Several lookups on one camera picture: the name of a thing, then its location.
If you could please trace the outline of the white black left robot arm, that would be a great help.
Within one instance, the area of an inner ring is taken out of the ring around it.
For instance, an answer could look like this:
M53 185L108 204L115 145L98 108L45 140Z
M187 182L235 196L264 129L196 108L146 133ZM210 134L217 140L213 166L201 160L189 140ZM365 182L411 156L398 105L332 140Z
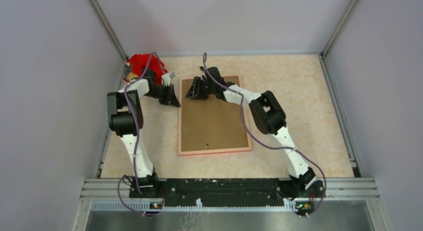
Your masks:
M179 108L181 104L171 83L174 77L173 72L165 73L156 84L156 73L148 69L124 88L107 94L109 128L120 137L127 149L133 166L133 189L149 198L158 195L160 184L142 137L144 116L140 100L147 96L157 99L162 105Z

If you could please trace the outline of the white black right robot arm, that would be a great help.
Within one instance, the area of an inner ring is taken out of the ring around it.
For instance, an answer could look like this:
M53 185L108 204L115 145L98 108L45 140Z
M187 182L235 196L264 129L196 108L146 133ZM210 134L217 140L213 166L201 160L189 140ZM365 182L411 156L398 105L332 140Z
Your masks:
M200 67L202 76L194 77L185 97L207 100L210 95L227 103L249 108L256 128L278 144L286 160L289 177L293 182L293 192L306 197L313 190L317 177L307 164L304 156L296 148L288 130L286 114L271 91L252 92L239 85L225 81L217 67Z

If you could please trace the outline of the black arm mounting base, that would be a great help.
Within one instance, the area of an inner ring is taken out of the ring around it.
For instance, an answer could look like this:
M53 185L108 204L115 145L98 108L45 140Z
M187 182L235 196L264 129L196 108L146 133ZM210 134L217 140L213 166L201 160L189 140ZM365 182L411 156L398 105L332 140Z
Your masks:
M322 197L324 185L316 181L307 190L289 179L162 179L137 189L131 183L129 197L164 201L166 207L276 207L288 201Z

